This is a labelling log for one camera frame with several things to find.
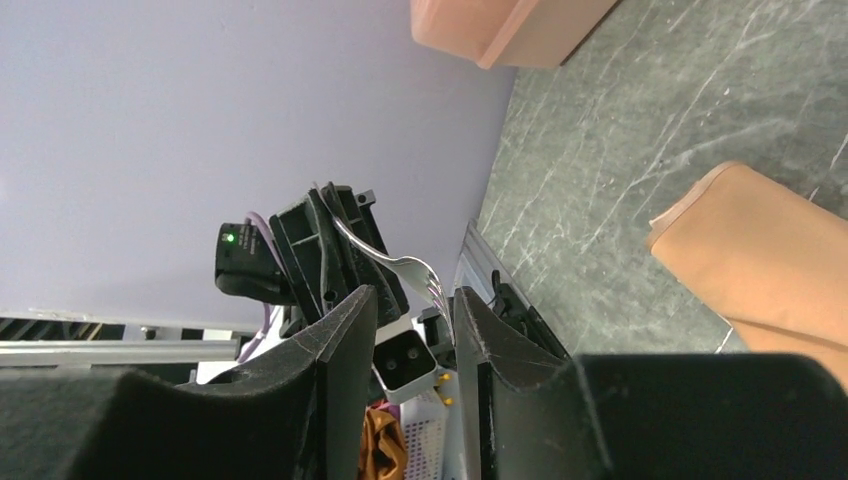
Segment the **orange cloth napkin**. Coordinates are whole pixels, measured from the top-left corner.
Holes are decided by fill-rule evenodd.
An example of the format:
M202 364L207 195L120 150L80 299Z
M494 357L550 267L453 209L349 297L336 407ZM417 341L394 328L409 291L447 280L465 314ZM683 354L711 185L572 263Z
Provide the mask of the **orange cloth napkin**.
M847 382L847 222L738 162L651 220L650 253L753 352Z

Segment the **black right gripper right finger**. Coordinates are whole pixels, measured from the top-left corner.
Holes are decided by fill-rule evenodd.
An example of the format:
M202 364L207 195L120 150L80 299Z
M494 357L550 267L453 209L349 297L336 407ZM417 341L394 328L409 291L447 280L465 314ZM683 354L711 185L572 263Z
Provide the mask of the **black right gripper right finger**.
M847 397L789 354L556 357L470 288L454 330L471 479L843 479Z

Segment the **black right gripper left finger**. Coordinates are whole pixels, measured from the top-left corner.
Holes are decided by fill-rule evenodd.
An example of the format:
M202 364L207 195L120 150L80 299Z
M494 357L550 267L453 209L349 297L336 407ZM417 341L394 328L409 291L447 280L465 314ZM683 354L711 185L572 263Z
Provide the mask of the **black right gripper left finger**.
M5 479L353 479L377 294L205 385L144 372L5 370Z

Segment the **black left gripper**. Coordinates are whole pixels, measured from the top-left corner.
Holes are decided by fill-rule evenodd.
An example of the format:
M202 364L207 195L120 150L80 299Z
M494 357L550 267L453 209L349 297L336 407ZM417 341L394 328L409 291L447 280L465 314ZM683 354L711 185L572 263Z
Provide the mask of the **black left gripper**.
M410 311L397 275L352 246L332 222L334 217L342 220L355 236L385 254L371 211L374 203L371 190L356 193L349 186L328 183L310 189L269 218L292 301L307 325L323 318L361 285L376 289L378 326Z

